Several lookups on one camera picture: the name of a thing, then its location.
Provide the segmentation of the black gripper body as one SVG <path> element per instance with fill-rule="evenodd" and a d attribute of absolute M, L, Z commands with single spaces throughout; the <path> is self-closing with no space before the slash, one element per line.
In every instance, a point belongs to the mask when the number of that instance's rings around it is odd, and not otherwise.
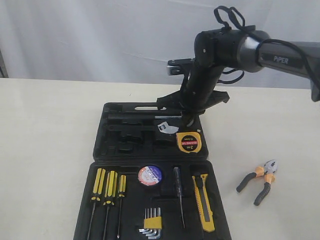
<path fill-rule="evenodd" d="M 229 101 L 230 96 L 226 91 L 214 90 L 224 69 L 221 65 L 202 67 L 194 64 L 180 89 L 159 97 L 157 106 L 180 110 L 183 124 L 192 125 L 206 109 Z"/>

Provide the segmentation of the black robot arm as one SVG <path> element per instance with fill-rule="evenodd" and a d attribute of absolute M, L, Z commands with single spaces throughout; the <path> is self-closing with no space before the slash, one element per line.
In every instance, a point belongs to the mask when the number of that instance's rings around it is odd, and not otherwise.
<path fill-rule="evenodd" d="M 194 40 L 194 58 L 175 59 L 167 63 L 168 74 L 183 75 L 178 91 L 159 97 L 159 109 L 180 110 L 186 125 L 206 109 L 228 102 L 225 91 L 216 91 L 225 68 L 230 72 L 256 73 L 270 68 L 310 80 L 311 99 L 320 100 L 320 44 L 271 39 L 255 26 L 235 30 L 223 27 L 200 32 Z"/>

